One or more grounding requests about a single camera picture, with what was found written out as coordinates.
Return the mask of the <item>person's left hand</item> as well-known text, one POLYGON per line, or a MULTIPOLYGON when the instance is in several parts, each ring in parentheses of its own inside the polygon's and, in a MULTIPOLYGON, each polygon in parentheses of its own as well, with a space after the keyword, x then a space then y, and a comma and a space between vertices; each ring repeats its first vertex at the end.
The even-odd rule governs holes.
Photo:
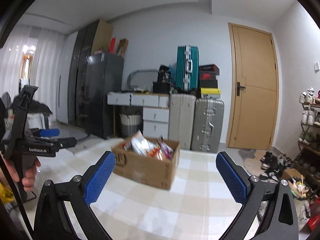
MULTIPOLYGON (((19 182, 20 178, 18 176, 18 173, 15 169, 13 162, 10 160, 7 161, 4 159, 4 163, 7 167, 9 174, 10 174, 11 178, 13 179, 13 181, 19 182)), ((33 190, 35 180, 36 180, 35 177, 37 174, 37 168, 40 166, 41 166, 40 161, 38 160, 38 158, 35 158, 32 167, 25 170, 24 177, 22 178, 22 185, 23 185, 24 191, 28 192, 28 191, 33 190)))

